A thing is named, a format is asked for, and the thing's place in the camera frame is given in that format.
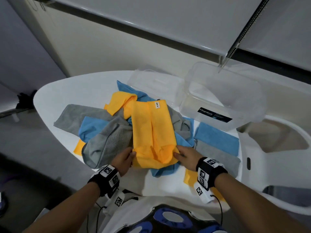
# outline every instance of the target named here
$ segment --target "black label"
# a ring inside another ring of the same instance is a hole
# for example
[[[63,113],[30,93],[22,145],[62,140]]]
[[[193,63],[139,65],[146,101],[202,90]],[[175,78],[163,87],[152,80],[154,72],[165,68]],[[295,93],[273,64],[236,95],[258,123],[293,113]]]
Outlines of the black label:
[[[223,122],[225,122],[225,123],[230,122],[230,121],[232,120],[232,118],[229,118],[229,117],[223,116],[223,115],[221,115],[221,114],[215,113],[215,112],[213,112],[213,111],[204,109],[203,107],[201,107],[201,108],[198,110],[198,112],[201,113],[201,114],[204,114],[204,115],[206,115],[206,116],[208,116],[208,117],[211,117],[211,118],[214,118],[214,119],[223,121]]]

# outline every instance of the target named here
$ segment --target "crumpled gray cloth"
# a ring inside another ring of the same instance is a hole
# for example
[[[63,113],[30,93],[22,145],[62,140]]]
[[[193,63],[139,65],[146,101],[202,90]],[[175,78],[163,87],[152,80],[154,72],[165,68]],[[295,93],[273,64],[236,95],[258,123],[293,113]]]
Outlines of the crumpled gray cloth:
[[[236,178],[239,173],[239,165],[241,160],[227,152],[217,149],[211,145],[206,144],[203,141],[197,140],[194,144],[194,148],[204,157],[214,158],[225,166],[228,173]]]
[[[84,145],[82,149],[84,163],[91,168],[110,164],[118,153],[132,146],[132,136],[133,127],[124,118],[115,117]]]
[[[123,118],[123,108],[111,116],[107,110],[83,105],[67,105],[60,117],[54,122],[54,127],[79,136],[79,128],[85,116],[111,121],[114,117]]]
[[[190,121],[184,119],[180,113],[173,110],[170,106],[167,106],[169,115],[171,116],[174,131],[178,133],[185,140],[191,136],[190,132]]]

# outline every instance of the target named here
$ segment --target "forearm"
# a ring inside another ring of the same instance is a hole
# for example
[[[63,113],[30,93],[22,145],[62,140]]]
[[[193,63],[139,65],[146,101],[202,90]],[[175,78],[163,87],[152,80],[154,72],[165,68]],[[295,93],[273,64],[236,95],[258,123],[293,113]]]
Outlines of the forearm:
[[[100,189],[90,182],[33,223],[25,233],[75,232],[99,198]]]
[[[215,187],[251,232],[309,232],[284,210],[227,173],[216,177]]]

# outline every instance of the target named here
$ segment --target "person's left arm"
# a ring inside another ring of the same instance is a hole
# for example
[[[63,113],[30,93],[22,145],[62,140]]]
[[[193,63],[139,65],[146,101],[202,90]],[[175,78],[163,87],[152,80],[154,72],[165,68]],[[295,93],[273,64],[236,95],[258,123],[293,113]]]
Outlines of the person's left arm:
[[[131,153],[130,147],[118,154],[111,166],[115,167],[120,176],[127,173],[131,163],[135,157],[135,153]],[[61,233],[61,232],[77,232],[86,218],[87,214],[94,206],[96,200],[107,193],[107,190],[98,184],[97,179],[89,183],[77,191],[75,194],[61,202],[50,212],[41,217],[38,221],[31,224],[25,233]]]

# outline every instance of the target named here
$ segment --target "white table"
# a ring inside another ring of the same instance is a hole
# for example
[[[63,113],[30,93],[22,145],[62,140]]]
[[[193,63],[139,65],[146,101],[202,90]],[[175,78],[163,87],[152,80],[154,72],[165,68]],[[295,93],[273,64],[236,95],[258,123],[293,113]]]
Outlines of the white table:
[[[82,156],[73,153],[79,137],[54,127],[53,123],[68,104],[103,108],[106,103],[110,102],[112,93],[118,91],[116,81],[126,83],[132,73],[133,71],[99,72],[49,83],[36,93],[34,98],[35,108],[45,125],[60,143],[83,162]],[[198,124],[199,122],[195,121],[194,129]],[[236,130],[228,133],[238,137]],[[241,165],[237,180],[241,181],[243,165],[241,148],[238,157],[241,159]],[[144,196],[172,196],[202,207],[202,202],[194,188],[183,183],[184,175],[185,167],[183,166],[180,166],[177,172],[172,175],[158,178],[153,177],[149,169],[131,168],[121,179],[120,186]],[[225,202],[222,202],[221,205],[223,211],[230,208]],[[220,212],[218,202],[207,204],[206,209],[211,213]]]

